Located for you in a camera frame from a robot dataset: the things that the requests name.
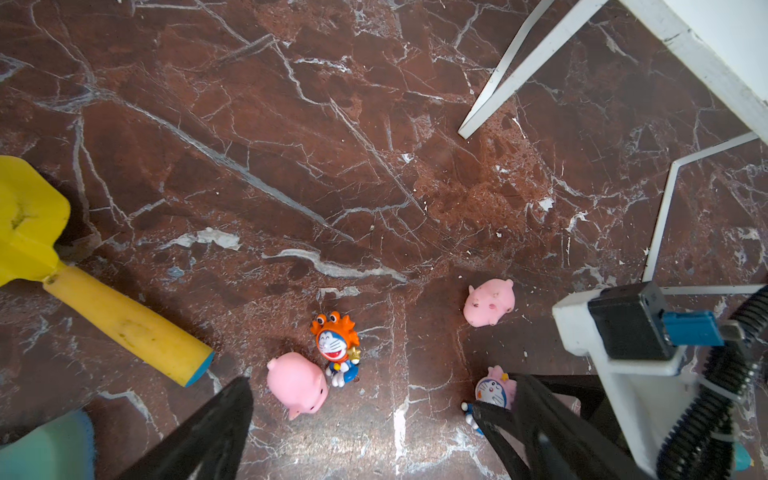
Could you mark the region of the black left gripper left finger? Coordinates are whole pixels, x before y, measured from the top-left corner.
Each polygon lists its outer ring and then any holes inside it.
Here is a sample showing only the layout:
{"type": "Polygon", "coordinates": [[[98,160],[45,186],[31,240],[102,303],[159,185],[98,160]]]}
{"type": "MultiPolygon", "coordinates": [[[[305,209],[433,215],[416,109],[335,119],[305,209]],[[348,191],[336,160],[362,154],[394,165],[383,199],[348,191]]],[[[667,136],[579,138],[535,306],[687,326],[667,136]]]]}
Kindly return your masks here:
{"type": "Polygon", "coordinates": [[[253,406],[249,379],[234,379],[120,477],[234,479],[253,406]]]}

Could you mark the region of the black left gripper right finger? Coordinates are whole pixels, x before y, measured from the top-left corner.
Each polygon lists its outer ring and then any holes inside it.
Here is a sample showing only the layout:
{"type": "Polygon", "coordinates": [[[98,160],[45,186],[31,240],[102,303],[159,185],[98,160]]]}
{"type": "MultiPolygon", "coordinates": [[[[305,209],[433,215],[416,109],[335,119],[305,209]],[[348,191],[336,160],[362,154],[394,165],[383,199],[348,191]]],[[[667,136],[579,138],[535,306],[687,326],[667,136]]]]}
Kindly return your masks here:
{"type": "Polygon", "coordinates": [[[596,375],[514,374],[509,406],[470,404],[512,479],[646,479],[596,375]]]}

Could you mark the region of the pink hooded Doraemon figure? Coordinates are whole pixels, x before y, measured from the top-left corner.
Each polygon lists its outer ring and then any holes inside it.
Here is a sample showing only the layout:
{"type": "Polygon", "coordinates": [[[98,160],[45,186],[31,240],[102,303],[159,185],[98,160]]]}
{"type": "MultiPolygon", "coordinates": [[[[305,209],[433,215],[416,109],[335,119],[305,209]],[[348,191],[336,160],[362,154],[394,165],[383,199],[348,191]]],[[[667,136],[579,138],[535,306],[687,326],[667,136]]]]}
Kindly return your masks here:
{"type": "Polygon", "coordinates": [[[466,423],[478,435],[483,435],[482,430],[474,419],[474,405],[479,402],[485,402],[510,410],[516,397],[516,391],[517,382],[501,366],[489,367],[488,373],[475,386],[474,400],[461,403],[466,423]]]}

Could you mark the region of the orange hooded Doraemon figure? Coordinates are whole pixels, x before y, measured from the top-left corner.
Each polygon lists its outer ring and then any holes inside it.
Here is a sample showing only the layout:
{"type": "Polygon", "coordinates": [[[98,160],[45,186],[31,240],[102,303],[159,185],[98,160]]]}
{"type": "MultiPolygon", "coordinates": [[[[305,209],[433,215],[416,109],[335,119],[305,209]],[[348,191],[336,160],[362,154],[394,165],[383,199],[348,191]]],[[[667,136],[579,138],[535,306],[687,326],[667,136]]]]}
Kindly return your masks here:
{"type": "Polygon", "coordinates": [[[353,382],[359,374],[360,340],[349,315],[319,314],[311,325],[316,348],[327,361],[325,374],[334,387],[353,382]]]}

